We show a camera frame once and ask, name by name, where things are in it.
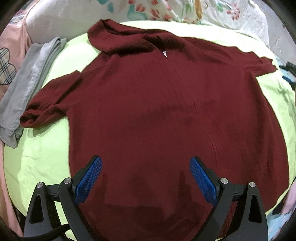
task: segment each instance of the metal screw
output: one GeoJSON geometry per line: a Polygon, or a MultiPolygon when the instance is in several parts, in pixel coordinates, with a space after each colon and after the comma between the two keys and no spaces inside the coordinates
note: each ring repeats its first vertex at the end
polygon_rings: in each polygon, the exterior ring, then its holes
{"type": "Polygon", "coordinates": [[[250,187],[254,188],[256,184],[254,182],[249,182],[250,187]]]}
{"type": "Polygon", "coordinates": [[[69,177],[67,177],[67,178],[64,180],[64,184],[69,184],[71,181],[72,181],[72,179],[69,178],[69,177]]]}
{"type": "Polygon", "coordinates": [[[40,182],[40,183],[38,183],[36,186],[37,186],[37,188],[41,188],[41,187],[43,186],[43,183],[40,182]]]}
{"type": "Polygon", "coordinates": [[[221,181],[223,184],[227,184],[227,183],[228,183],[228,180],[227,180],[227,178],[225,178],[225,177],[221,178],[220,181],[221,181]]]}

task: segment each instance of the tile floor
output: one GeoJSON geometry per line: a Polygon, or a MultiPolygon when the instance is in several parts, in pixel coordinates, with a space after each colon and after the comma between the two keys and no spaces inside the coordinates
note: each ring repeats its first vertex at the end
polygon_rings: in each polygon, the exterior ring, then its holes
{"type": "Polygon", "coordinates": [[[284,64],[287,61],[296,64],[296,44],[281,20],[262,0],[253,1],[266,15],[270,49],[280,57],[284,64]]]}

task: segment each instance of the gray towel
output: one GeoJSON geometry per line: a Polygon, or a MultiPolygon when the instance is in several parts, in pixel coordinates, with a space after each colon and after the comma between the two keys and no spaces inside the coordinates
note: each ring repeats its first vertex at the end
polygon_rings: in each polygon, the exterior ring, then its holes
{"type": "Polygon", "coordinates": [[[15,78],[0,101],[0,139],[16,148],[22,136],[20,117],[29,101],[41,89],[52,62],[63,50],[66,39],[55,38],[47,44],[33,44],[15,78]]]}

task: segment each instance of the red garment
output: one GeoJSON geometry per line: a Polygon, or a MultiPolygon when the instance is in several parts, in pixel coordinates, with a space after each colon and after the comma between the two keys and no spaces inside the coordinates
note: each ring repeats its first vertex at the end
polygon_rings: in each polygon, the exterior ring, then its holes
{"type": "Polygon", "coordinates": [[[276,70],[270,59],[111,20],[88,35],[102,53],[82,73],[47,84],[21,122],[68,117],[72,176],[101,156],[80,206],[98,236],[191,240],[212,208],[190,173],[194,155],[233,183],[254,181],[266,210],[276,204],[288,188],[287,150],[255,78],[276,70]]]}

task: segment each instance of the textured blue pad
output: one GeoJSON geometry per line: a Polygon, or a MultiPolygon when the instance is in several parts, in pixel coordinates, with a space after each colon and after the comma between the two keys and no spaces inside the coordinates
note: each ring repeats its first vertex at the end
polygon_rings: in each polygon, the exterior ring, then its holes
{"type": "Polygon", "coordinates": [[[205,200],[215,206],[218,202],[216,188],[194,157],[190,159],[190,171],[205,200]]]}
{"type": "Polygon", "coordinates": [[[75,189],[74,201],[76,205],[85,202],[92,187],[94,186],[94,183],[100,175],[100,172],[102,171],[102,167],[102,159],[97,157],[75,189]]]}

